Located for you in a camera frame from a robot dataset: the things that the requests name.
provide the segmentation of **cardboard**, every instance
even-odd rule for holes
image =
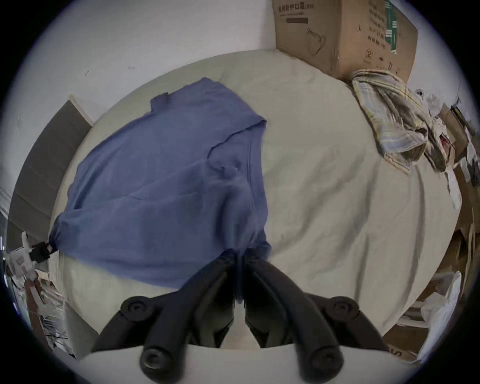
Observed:
[[[377,68],[406,83],[415,59],[417,29],[393,6],[396,39],[387,42],[385,4],[384,0],[273,0],[276,47],[338,79],[348,80],[359,69]]]
[[[468,241],[470,224],[475,224],[475,233],[480,232],[480,188],[474,187],[471,181],[465,181],[465,177],[460,166],[454,168],[458,188],[462,195],[462,207],[458,215],[455,231],[460,230]]]
[[[390,353],[394,356],[397,356],[400,360],[412,363],[417,359],[417,357],[414,354],[404,351],[400,348],[394,347],[393,345],[387,344],[387,347]]]
[[[463,285],[463,294],[466,298],[470,296],[480,271],[480,235],[476,238],[476,246],[477,248],[472,254],[469,273],[465,276],[465,283]]]
[[[467,134],[455,114],[445,104],[443,104],[438,116],[442,119],[448,129],[450,139],[455,146],[455,161],[457,162],[463,157],[463,152],[467,148]]]
[[[420,351],[428,335],[428,328],[402,327],[394,325],[383,337],[387,345],[406,351],[415,356]]]

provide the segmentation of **bed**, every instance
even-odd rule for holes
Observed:
[[[202,60],[127,95],[77,150],[52,221],[65,208],[77,165],[98,143],[147,113],[154,96],[202,77],[221,82],[267,120],[262,170],[269,261],[306,292],[355,299],[386,333],[430,281],[455,229],[458,210],[447,178],[425,157],[408,175],[388,164],[352,90],[279,51]],[[113,276],[62,253],[51,257],[49,270],[57,289],[97,332],[126,298],[172,291]]]

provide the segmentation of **clutter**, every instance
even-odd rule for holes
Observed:
[[[207,78],[150,104],[79,164],[49,243],[118,276],[171,288],[227,249],[262,246],[266,257],[265,120]]]
[[[443,104],[440,110],[439,117],[443,120],[449,131],[449,137],[455,146],[455,161],[457,162],[463,157],[463,152],[468,145],[468,137],[465,134],[465,129],[455,114],[445,104]]]
[[[450,197],[452,199],[453,208],[460,209],[462,206],[462,193],[460,192],[460,188],[458,186],[458,182],[456,181],[456,176],[452,167],[448,167],[445,170],[445,175],[447,176],[448,192],[450,193]]]
[[[469,264],[468,275],[465,276],[465,282],[463,284],[463,294],[466,298],[470,296],[472,289],[474,287],[475,281],[478,279],[480,272],[480,235],[475,240],[476,249],[472,254],[471,261]]]
[[[409,173],[425,154],[436,171],[445,171],[445,155],[432,130],[433,121],[406,84],[388,71],[360,70],[350,76],[385,160]]]
[[[428,328],[427,338],[417,355],[418,361],[427,360],[447,328],[460,295],[461,278],[459,271],[433,275],[432,281],[436,283],[437,291],[425,301],[416,301],[412,305],[413,308],[420,309],[422,320],[412,320],[407,315],[398,320],[399,326]]]
[[[443,103],[440,101],[440,98],[436,94],[427,94],[425,90],[421,88],[416,89],[415,93],[418,95],[425,109],[430,112],[431,116],[437,116],[440,113]]]
[[[474,223],[475,233],[480,232],[480,187],[474,187],[471,182],[470,172],[466,166],[466,159],[460,159],[454,173],[462,195],[462,207],[455,230],[461,230],[465,240],[468,239],[470,224]]]
[[[273,0],[276,47],[335,78],[389,70],[408,81],[417,29],[390,0]]]

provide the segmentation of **cardboard box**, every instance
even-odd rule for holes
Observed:
[[[454,172],[462,195],[462,207],[460,208],[455,231],[460,230],[465,241],[468,241],[471,223],[475,225],[475,233],[480,232],[480,187],[474,187],[471,181],[465,181],[460,166],[455,167]]]
[[[385,69],[405,83],[417,29],[384,0],[273,0],[276,47],[338,79],[359,69]],[[396,21],[397,28],[387,26]]]
[[[465,133],[465,129],[455,114],[445,104],[443,104],[438,116],[442,119],[448,129],[450,139],[455,146],[455,161],[457,162],[461,157],[463,157],[463,152],[467,148],[468,144],[468,137]]]

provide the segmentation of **plaid shirt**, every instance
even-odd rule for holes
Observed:
[[[432,118],[399,77],[383,70],[360,70],[350,78],[385,160],[409,173],[425,154],[435,170],[445,170]]]

